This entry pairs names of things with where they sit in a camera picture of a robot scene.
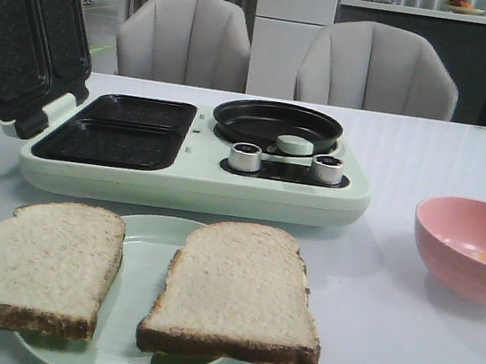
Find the silver control knob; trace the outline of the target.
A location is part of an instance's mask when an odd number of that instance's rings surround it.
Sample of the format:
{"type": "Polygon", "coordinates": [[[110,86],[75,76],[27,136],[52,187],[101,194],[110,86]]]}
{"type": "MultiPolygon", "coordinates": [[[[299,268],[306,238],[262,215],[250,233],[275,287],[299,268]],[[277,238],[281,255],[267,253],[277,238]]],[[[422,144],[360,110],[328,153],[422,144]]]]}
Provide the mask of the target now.
{"type": "Polygon", "coordinates": [[[230,147],[228,164],[240,172],[257,173],[261,168],[262,149],[253,143],[234,143],[230,147]]]}
{"type": "Polygon", "coordinates": [[[312,179],[324,185],[339,185],[343,179],[343,161],[332,155],[316,155],[310,164],[312,179]]]}

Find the light green plate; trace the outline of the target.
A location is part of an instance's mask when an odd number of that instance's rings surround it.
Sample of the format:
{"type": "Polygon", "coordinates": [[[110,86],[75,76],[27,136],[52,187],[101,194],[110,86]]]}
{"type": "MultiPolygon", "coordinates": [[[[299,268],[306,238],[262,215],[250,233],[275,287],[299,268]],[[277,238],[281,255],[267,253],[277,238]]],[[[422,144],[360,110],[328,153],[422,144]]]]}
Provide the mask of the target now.
{"type": "Polygon", "coordinates": [[[45,364],[225,364],[224,360],[152,354],[136,347],[136,327],[161,294],[169,262],[198,221],[160,215],[124,216],[121,267],[101,304],[91,341],[20,333],[18,340],[45,364]]]}

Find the right silver control knob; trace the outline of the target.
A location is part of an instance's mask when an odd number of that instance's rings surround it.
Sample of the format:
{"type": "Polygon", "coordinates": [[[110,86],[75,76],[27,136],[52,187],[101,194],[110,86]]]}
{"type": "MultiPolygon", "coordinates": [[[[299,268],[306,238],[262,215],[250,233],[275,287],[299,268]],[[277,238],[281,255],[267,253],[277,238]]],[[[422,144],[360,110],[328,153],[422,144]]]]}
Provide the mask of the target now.
{"type": "Polygon", "coordinates": [[[339,185],[343,179],[343,161],[332,155],[316,155],[310,164],[312,179],[324,185],[339,185]]]}

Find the bread slice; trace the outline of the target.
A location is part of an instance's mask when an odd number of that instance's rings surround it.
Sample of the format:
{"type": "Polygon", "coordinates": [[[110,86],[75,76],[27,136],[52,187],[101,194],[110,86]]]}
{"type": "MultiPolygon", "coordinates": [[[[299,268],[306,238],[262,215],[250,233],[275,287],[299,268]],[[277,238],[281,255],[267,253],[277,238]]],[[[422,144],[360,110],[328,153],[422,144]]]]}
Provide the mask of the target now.
{"type": "Polygon", "coordinates": [[[318,364],[309,293],[299,243],[287,231],[209,224],[172,257],[163,292],[136,327],[136,346],[253,364],[318,364]]]}
{"type": "Polygon", "coordinates": [[[123,261],[125,221],[78,203],[0,221],[0,329],[89,341],[123,261]]]}

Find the left grey chair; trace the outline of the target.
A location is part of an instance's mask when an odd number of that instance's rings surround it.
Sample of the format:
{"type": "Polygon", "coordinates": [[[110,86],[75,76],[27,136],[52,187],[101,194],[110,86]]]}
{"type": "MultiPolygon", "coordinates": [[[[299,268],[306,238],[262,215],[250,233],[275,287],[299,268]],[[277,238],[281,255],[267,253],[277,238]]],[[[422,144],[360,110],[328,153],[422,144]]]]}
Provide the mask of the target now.
{"type": "Polygon", "coordinates": [[[117,73],[221,91],[246,88],[244,10],[225,0],[148,0],[117,35],[117,73]]]}

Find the white cabinet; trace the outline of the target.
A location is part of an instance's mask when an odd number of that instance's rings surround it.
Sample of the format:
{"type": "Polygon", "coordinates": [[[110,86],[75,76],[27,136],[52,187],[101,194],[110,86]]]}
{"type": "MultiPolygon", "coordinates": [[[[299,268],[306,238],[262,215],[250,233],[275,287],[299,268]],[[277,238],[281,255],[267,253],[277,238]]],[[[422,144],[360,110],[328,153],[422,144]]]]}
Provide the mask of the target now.
{"type": "Polygon", "coordinates": [[[256,0],[246,92],[291,100],[296,73],[337,0],[256,0]]]}

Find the right grey chair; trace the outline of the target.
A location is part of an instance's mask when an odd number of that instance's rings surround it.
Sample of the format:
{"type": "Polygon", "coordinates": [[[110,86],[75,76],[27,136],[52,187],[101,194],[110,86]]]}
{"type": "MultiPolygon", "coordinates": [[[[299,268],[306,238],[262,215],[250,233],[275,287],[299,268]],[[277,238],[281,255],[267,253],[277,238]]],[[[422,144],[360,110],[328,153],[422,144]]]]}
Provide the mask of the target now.
{"type": "Polygon", "coordinates": [[[380,22],[325,26],[296,73],[297,101],[449,121],[458,88],[430,42],[380,22]]]}

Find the left silver control knob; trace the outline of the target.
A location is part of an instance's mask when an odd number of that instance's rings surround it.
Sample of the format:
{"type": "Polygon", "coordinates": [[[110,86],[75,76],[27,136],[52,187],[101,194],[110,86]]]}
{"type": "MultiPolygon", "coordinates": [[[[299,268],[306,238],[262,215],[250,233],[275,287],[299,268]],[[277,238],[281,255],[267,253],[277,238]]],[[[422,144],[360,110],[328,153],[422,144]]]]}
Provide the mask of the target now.
{"type": "Polygon", "coordinates": [[[230,147],[228,164],[240,172],[257,173],[261,168],[262,149],[253,143],[234,143],[230,147]]]}

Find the black round frying pan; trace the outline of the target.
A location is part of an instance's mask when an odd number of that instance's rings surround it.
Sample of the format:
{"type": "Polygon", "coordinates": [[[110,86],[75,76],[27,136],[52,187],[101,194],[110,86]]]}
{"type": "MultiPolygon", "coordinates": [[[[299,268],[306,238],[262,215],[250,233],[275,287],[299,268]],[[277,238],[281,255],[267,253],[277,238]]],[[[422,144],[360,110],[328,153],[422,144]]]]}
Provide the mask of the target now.
{"type": "Polygon", "coordinates": [[[343,134],[340,123],[314,109],[271,100],[234,100],[213,110],[215,130],[230,143],[250,142],[263,150],[277,137],[294,135],[313,144],[314,154],[328,152],[343,134]]]}

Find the grey chair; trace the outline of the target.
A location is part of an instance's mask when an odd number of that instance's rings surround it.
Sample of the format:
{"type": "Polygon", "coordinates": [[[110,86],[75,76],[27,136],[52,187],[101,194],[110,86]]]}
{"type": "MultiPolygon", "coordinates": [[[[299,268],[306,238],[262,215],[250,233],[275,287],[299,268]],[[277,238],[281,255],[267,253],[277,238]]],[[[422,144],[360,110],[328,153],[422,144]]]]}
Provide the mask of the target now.
{"type": "Polygon", "coordinates": [[[380,22],[325,26],[296,73],[297,101],[449,121],[458,88],[430,42],[380,22]]]}
{"type": "Polygon", "coordinates": [[[244,10],[225,0],[148,0],[117,35],[117,73],[221,91],[246,88],[244,10]]]}

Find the pink bowl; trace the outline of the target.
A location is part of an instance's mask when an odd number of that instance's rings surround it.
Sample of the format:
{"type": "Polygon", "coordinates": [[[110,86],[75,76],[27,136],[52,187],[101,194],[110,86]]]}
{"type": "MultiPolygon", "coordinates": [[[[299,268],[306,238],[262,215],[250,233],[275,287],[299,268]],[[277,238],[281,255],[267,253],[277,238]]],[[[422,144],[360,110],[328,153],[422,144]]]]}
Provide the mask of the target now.
{"type": "Polygon", "coordinates": [[[486,305],[486,202],[458,196],[423,200],[415,210],[415,243],[421,260],[443,284],[486,305]]]}

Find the green breakfast maker base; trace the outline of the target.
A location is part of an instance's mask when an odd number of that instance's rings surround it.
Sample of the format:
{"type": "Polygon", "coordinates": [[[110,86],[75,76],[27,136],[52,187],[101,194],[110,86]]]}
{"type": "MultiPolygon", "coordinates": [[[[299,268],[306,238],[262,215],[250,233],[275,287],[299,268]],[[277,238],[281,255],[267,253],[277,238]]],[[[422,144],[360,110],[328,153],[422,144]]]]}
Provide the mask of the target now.
{"type": "Polygon", "coordinates": [[[264,154],[257,173],[234,171],[213,109],[107,94],[69,111],[20,151],[24,177],[52,193],[314,226],[355,222],[370,184],[344,139],[323,162],[338,184],[318,184],[312,160],[264,154]]]}

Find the green breakfast maker lid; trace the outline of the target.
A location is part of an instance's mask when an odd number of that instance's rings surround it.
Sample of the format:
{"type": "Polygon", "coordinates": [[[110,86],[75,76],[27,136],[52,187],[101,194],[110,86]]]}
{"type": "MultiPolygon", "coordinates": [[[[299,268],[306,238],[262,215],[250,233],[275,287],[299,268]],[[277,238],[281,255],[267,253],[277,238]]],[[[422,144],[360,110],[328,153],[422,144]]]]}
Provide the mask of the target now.
{"type": "Polygon", "coordinates": [[[50,103],[88,97],[91,55],[81,0],[0,0],[0,126],[33,138],[50,103]]]}

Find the fruit plate on counter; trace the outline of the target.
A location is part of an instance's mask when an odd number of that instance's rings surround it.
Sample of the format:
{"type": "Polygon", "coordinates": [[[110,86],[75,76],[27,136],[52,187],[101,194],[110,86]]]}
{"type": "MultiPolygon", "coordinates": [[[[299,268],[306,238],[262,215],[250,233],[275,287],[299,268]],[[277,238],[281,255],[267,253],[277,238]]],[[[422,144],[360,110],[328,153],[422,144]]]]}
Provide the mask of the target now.
{"type": "Polygon", "coordinates": [[[463,15],[482,15],[483,9],[475,8],[469,0],[446,0],[446,8],[451,13],[463,14],[463,15]]]}

